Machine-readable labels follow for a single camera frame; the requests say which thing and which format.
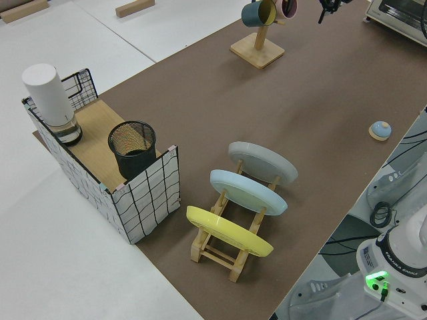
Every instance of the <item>brown felt surface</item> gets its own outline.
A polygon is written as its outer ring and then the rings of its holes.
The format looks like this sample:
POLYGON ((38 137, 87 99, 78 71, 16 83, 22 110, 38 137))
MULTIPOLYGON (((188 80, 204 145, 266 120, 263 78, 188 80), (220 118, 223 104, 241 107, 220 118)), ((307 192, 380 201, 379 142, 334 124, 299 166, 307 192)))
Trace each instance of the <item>brown felt surface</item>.
MULTIPOLYGON (((264 70, 230 51, 256 31, 238 21, 101 95, 151 124, 158 149, 179 146, 181 208, 137 246, 205 319, 268 319, 427 103, 427 49, 363 23, 367 5, 318 25, 318 1, 300 1, 294 19, 270 27, 286 52, 264 70), (368 134, 378 120, 393 128, 386 142, 368 134), (221 265, 190 261, 197 230, 185 218, 187 205, 215 203, 209 172, 234 170, 233 141, 272 149, 300 173, 276 189, 289 209, 258 233, 275 249, 249 257, 237 283, 221 265)), ((253 216, 230 203, 224 217, 248 226, 253 216)))

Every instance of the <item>grid pattern box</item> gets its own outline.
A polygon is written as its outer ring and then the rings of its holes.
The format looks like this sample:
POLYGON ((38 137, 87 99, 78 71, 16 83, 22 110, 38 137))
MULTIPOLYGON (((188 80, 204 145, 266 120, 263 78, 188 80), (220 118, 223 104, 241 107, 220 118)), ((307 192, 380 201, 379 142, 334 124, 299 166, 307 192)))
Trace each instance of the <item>grid pattern box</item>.
MULTIPOLYGON (((91 73, 83 69, 62 80, 75 111, 98 98, 91 73)), ((74 187, 130 244, 149 235, 180 206, 178 147, 173 145, 155 163, 114 192, 46 126, 31 97, 22 100, 41 138, 74 187)))

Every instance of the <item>white table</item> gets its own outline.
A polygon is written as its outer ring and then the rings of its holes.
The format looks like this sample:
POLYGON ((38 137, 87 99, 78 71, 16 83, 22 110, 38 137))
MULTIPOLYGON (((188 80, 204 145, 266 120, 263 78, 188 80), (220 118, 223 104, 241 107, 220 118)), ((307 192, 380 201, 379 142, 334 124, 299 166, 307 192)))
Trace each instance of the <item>white table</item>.
POLYGON ((118 18, 115 8, 131 0, 73 1, 155 62, 237 21, 250 2, 156 0, 152 7, 118 18))
POLYGON ((99 93, 153 64, 71 1, 0 21, 0 318, 201 319, 68 181, 32 136, 28 66, 88 67, 99 93))

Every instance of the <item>cable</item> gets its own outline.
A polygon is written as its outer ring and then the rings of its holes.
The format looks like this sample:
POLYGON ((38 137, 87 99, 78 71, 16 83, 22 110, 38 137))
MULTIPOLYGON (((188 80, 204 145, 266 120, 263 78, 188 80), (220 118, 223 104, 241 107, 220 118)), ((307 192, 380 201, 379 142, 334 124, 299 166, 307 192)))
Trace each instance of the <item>cable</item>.
POLYGON ((385 201, 378 202, 369 216, 369 222, 375 228, 384 228, 391 220, 392 208, 390 204, 385 201))
POLYGON ((400 145, 413 145, 414 143, 418 143, 418 142, 426 142, 426 140, 425 139, 423 139, 423 140, 417 140, 417 141, 412 141, 412 142, 401 142, 401 143, 399 143, 400 145))
POLYGON ((411 139, 411 138, 414 138, 414 137, 419 137, 419 136, 421 136, 421 135, 423 135, 423 134, 425 134, 425 133, 427 133, 427 130, 424 130, 424 131, 421 131, 421 132, 415 133, 414 135, 406 135, 405 137, 403 137, 403 138, 402 138, 402 140, 405 140, 405 139, 411 139))
POLYGON ((347 245, 343 245, 342 243, 340 243, 340 242, 337 242, 337 244, 338 245, 340 245, 341 247, 344 247, 344 248, 347 248, 347 249, 350 249, 350 250, 357 250, 357 249, 355 249, 355 248, 351 248, 351 247, 349 247, 349 246, 347 246, 347 245))
POLYGON ((377 305, 375 308, 373 308, 373 309, 369 310, 368 312, 364 313, 363 315, 360 315, 359 317, 355 318, 354 320, 359 320, 359 319, 363 318, 364 316, 369 315, 371 312, 374 312, 374 311, 375 311, 375 310, 377 310, 379 307, 381 307, 381 305, 382 305, 382 301, 381 301, 381 302, 380 302, 380 304, 379 304, 379 305, 377 305))
POLYGON ((413 148, 416 148, 417 146, 419 146, 421 143, 426 142, 427 139, 425 140, 421 140, 419 143, 417 143, 416 145, 413 145, 411 148, 408 148, 407 150, 401 152, 399 155, 395 156, 393 159, 389 160, 387 163, 385 163, 381 168, 387 167, 387 165, 391 164, 391 162, 393 162, 394 160, 396 160, 397 158, 399 158, 401 155, 407 153, 408 151, 412 150, 413 148))
POLYGON ((376 228, 384 228, 385 226, 389 225, 391 220, 392 220, 392 216, 393 216, 393 211, 395 212, 394 215, 394 225, 396 225, 396 214, 397 214, 397 210, 392 209, 400 200, 402 200, 409 192, 411 192, 411 190, 413 190, 413 188, 415 188, 418 184, 421 183, 422 180, 424 180, 427 177, 427 174, 425 174, 420 180, 417 181, 417 183, 415 183, 411 188, 409 188, 409 190, 407 190, 407 192, 405 192, 399 199, 397 199, 392 205, 390 205, 389 203, 385 202, 385 201, 381 201, 378 202, 375 205, 375 208, 373 210, 373 212, 371 212, 370 216, 369 216, 369 222, 372 226, 376 227, 376 228))
POLYGON ((355 253, 355 252, 357 252, 357 250, 351 250, 351 251, 341 252, 341 253, 323 253, 323 252, 319 252, 318 255, 347 255, 349 253, 355 253))
POLYGON ((378 308, 381 307, 382 303, 386 300, 386 297, 388 295, 388 282, 384 282, 383 286, 382 286, 382 290, 381 290, 381 300, 380 300, 380 304, 377 305, 375 308, 369 310, 368 312, 365 312, 363 315, 360 315, 359 317, 355 318, 354 320, 359 320, 367 315, 369 315, 371 312, 374 312, 375 310, 377 310, 378 308))
POLYGON ((352 240, 373 239, 373 238, 377 238, 377 237, 378 237, 378 235, 363 235, 361 237, 351 237, 351 238, 346 238, 346 239, 342 239, 342 240, 328 241, 325 244, 331 245, 333 243, 341 243, 341 242, 347 242, 347 241, 352 241, 352 240))

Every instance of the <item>black mesh pencil cup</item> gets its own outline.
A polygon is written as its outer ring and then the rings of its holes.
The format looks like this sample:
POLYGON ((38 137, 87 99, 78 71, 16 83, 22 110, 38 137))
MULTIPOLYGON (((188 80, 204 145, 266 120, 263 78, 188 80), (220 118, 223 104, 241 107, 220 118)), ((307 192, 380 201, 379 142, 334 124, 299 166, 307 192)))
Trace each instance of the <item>black mesh pencil cup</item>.
POLYGON ((116 125, 108 136, 120 174, 131 180, 155 161, 155 132, 147 123, 126 121, 116 125))

